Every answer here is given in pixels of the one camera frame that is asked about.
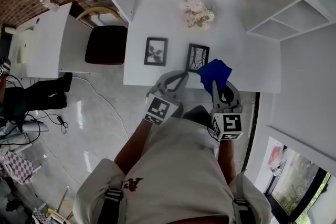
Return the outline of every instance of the framed artwork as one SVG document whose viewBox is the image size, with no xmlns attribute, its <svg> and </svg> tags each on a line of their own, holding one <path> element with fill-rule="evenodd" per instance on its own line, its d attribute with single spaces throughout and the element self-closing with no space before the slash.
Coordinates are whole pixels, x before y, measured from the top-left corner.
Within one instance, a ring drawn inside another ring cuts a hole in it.
<svg viewBox="0 0 336 224">
<path fill-rule="evenodd" d="M 165 66 L 167 44 L 167 38 L 147 38 L 144 65 Z"/>
<path fill-rule="evenodd" d="M 185 70 L 197 73 L 198 69 L 208 63 L 209 47 L 189 44 Z"/>
</svg>

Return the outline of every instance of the white desk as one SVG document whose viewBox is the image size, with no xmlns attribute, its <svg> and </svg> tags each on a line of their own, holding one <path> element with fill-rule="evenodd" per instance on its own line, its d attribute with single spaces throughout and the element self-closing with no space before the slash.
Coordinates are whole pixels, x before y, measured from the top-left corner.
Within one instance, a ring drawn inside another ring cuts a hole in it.
<svg viewBox="0 0 336 224">
<path fill-rule="evenodd" d="M 59 71 L 99 72 L 99 65 L 84 61 L 92 29 L 69 15 L 71 6 L 62 5 L 57 12 L 47 11 L 17 27 L 18 33 L 32 29 L 34 42 L 27 48 L 25 63 L 18 63 L 18 34 L 13 35 L 9 50 L 12 75 L 58 78 Z"/>
<path fill-rule="evenodd" d="M 163 73 L 184 70 L 189 43 L 210 47 L 233 69 L 229 81 L 240 91 L 280 92 L 280 43 L 245 33 L 246 0 L 203 0 L 215 6 L 209 30 L 189 29 L 179 4 L 182 0 L 136 0 L 129 24 L 124 84 L 152 86 Z M 168 38 L 166 66 L 144 65 L 146 39 Z M 188 88 L 203 88 L 199 75 L 189 73 Z"/>
</svg>

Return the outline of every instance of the gray floor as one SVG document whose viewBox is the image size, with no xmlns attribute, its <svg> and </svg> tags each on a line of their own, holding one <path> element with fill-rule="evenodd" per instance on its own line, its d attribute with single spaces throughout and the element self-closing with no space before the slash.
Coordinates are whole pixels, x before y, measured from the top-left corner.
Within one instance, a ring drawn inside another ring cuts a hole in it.
<svg viewBox="0 0 336 224">
<path fill-rule="evenodd" d="M 100 74 L 74 74 L 88 79 L 96 91 L 103 95 L 120 115 L 128 137 L 142 119 L 145 94 L 150 87 L 124 86 L 123 66 L 104 67 Z M 242 92 L 245 112 L 245 133 L 235 141 L 235 164 L 240 171 L 246 154 L 248 130 L 255 102 L 255 93 Z M 74 78 L 67 94 L 68 106 L 58 113 L 69 124 L 66 134 L 48 118 L 41 119 L 50 131 L 43 133 L 32 147 L 23 151 L 25 158 L 42 169 L 34 176 L 33 184 L 22 187 L 30 196 L 32 206 L 45 201 L 50 208 L 57 208 L 62 194 L 69 187 L 67 200 L 72 201 L 80 184 L 102 158 L 114 159 L 127 141 L 118 115 L 104 99 L 95 94 L 86 82 Z M 212 108 L 211 96 L 200 89 L 186 89 L 182 98 L 185 111 L 197 105 Z M 41 111 L 33 115 L 44 116 Z"/>
</svg>

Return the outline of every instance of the blue object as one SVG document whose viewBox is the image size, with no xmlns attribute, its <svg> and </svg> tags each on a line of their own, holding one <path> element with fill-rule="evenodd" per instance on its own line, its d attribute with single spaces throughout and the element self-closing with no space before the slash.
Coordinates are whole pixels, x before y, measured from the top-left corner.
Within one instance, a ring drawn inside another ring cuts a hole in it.
<svg viewBox="0 0 336 224">
<path fill-rule="evenodd" d="M 221 60 L 215 59 L 199 68 L 197 74 L 201 76 L 204 89 L 212 95 L 212 82 L 216 80 L 219 89 L 223 91 L 231 72 L 230 67 Z"/>
</svg>

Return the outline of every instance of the white cable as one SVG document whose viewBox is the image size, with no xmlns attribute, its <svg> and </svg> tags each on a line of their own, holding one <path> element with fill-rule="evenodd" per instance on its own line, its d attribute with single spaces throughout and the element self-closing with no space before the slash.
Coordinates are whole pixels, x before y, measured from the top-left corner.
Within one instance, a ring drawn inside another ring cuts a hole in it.
<svg viewBox="0 0 336 224">
<path fill-rule="evenodd" d="M 101 98 L 103 98 L 107 104 L 109 104 L 110 107 L 112 107 L 113 111 L 117 114 L 117 116 L 119 117 L 120 119 L 120 122 L 122 124 L 122 127 L 124 128 L 124 131 L 125 131 L 125 134 L 126 134 L 126 137 L 127 137 L 127 140 L 129 139 L 128 135 L 127 135 L 127 132 L 126 132 L 126 129 L 125 129 L 125 126 L 124 126 L 124 123 L 121 119 L 121 116 L 118 114 L 118 112 L 115 110 L 115 108 L 112 106 L 112 104 L 102 95 L 100 95 L 99 93 L 97 93 L 97 91 L 95 90 L 95 88 L 92 86 L 92 84 L 90 83 L 90 81 L 88 81 L 87 79 L 83 79 L 83 78 L 80 78 L 78 76 L 74 76 L 73 78 L 77 78 L 77 79 L 81 79 L 81 80 L 85 80 L 87 83 L 90 84 L 91 88 L 94 90 L 94 92 L 96 93 L 96 95 L 100 96 Z"/>
</svg>

